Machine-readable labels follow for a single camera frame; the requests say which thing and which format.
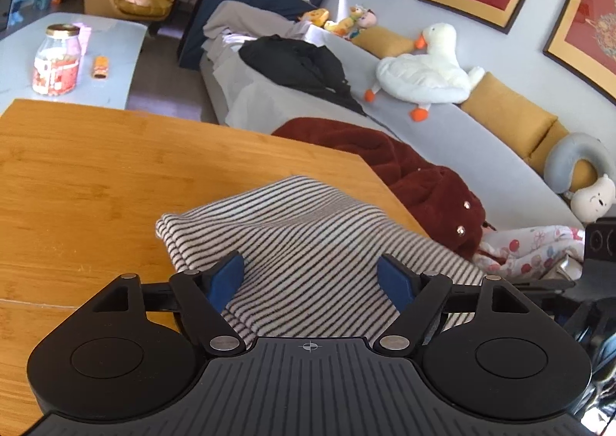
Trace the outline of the striped grey white sweater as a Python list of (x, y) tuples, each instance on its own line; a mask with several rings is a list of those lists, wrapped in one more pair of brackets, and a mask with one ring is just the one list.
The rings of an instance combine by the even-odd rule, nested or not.
[(478, 285), (484, 277), (375, 205), (309, 177), (165, 214), (156, 234), (176, 271), (205, 270), (239, 252), (244, 277), (223, 318), (246, 344), (261, 337), (374, 342), (399, 315), (377, 281), (383, 255), (455, 284)]

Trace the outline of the red framed picture right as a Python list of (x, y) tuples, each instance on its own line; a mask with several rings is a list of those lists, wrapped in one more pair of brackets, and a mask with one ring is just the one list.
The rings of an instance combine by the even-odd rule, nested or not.
[(615, 100), (615, 0), (565, 0), (544, 55)]

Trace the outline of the white round plush face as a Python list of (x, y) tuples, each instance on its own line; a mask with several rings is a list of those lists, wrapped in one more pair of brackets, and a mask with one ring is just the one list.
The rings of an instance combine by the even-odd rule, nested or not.
[(607, 215), (615, 202), (615, 183), (604, 174), (589, 187), (579, 189), (571, 197), (570, 209), (582, 223), (593, 223)]

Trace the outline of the grey neck pillow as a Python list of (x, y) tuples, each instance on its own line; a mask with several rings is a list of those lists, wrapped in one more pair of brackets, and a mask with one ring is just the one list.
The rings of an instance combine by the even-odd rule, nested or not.
[(557, 194), (571, 190), (575, 165), (587, 161), (597, 177), (607, 175), (615, 180), (615, 160), (607, 148), (594, 137), (584, 133), (572, 133), (563, 137), (549, 152), (544, 165), (544, 180)]

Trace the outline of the white coffee table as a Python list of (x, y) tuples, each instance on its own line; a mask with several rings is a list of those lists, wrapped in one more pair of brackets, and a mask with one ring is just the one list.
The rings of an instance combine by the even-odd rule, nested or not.
[(146, 27), (53, 13), (1, 40), (1, 109), (16, 99), (123, 110)]

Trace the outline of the beige blanket on sofa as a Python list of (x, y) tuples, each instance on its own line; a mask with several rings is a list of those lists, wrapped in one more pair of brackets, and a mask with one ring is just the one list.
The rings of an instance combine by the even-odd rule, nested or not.
[(304, 39), (310, 29), (308, 21), (293, 22), (283, 16), (247, 5), (225, 0), (214, 10), (201, 28), (204, 36), (215, 39), (225, 30), (253, 38), (278, 35), (289, 39)]

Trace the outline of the orange small packet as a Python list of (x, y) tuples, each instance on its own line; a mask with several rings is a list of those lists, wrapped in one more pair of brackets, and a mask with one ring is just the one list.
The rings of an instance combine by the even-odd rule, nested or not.
[(92, 77), (95, 80), (106, 80), (109, 77), (110, 61), (104, 55), (97, 55), (92, 66)]

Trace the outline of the yellow plush toy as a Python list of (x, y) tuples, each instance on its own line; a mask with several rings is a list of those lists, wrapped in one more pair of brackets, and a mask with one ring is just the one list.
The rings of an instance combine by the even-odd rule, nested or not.
[(304, 13), (299, 20), (307, 21), (316, 27), (323, 27), (329, 20), (330, 13), (327, 9), (321, 8)]

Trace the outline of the black jacket on sofa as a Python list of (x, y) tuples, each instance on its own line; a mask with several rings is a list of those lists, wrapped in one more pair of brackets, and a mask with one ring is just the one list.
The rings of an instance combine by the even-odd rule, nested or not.
[(351, 93), (343, 65), (326, 46), (272, 35), (245, 42), (238, 55), (275, 84), (367, 115)]

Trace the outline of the dark red fleece jacket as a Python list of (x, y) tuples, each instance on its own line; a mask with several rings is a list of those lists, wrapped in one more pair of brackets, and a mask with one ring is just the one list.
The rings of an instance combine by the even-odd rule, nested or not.
[(352, 123), (295, 118), (274, 135), (359, 155), (431, 239), (473, 258), (484, 234), (484, 206), (454, 170), (428, 162), (380, 130)]

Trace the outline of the white plush goose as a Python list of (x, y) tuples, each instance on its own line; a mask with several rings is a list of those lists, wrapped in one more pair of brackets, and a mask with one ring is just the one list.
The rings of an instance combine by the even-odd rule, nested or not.
[(462, 69), (456, 56), (457, 34), (449, 23), (434, 23), (424, 28), (415, 48), (425, 50), (421, 55), (402, 53), (382, 59), (376, 68), (376, 83), (364, 92), (364, 100), (373, 102), (384, 90), (401, 102), (415, 107), (409, 112), (415, 122), (429, 116), (432, 105), (459, 105), (485, 76), (482, 67)]

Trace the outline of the grey sofa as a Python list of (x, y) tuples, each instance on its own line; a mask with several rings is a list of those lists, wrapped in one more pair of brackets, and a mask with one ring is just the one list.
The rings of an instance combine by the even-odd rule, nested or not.
[[(581, 224), (538, 173), (456, 105), (435, 105), (426, 121), (415, 123), (408, 105), (379, 93), (376, 102), (364, 105), (367, 115), (361, 116), (276, 85), (246, 66), (238, 50), (254, 39), (225, 30), (203, 44), (201, 73), (213, 92), (212, 103), (221, 123), (270, 135), (293, 118), (317, 117), (383, 130), (427, 161), (454, 170), (480, 199), (487, 221), (498, 230)], [(353, 96), (373, 83), (378, 60), (370, 53), (312, 24), (302, 40), (334, 53), (343, 64)]]

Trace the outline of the colourful plush doll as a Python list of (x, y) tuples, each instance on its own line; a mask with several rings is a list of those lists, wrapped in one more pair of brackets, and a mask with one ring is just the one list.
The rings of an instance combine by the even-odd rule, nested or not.
[(348, 40), (355, 38), (363, 30), (375, 27), (378, 24), (376, 14), (362, 5), (354, 5), (350, 8), (349, 16), (339, 22), (328, 20), (323, 29), (338, 37)]

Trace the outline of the glass candy jar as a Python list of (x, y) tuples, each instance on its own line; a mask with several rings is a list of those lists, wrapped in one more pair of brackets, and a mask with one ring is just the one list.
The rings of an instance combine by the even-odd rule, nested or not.
[(77, 84), (82, 59), (80, 28), (70, 23), (51, 24), (33, 62), (32, 90), (45, 96), (71, 92)]

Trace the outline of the yellow sofa cushion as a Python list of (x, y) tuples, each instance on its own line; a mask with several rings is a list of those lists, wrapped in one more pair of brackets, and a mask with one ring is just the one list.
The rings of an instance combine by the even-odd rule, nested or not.
[(556, 115), (509, 89), (489, 72), (460, 108), (540, 175), (553, 146), (569, 134)]
[(415, 50), (415, 42), (385, 27), (370, 27), (352, 39), (352, 43), (378, 59), (396, 58)]

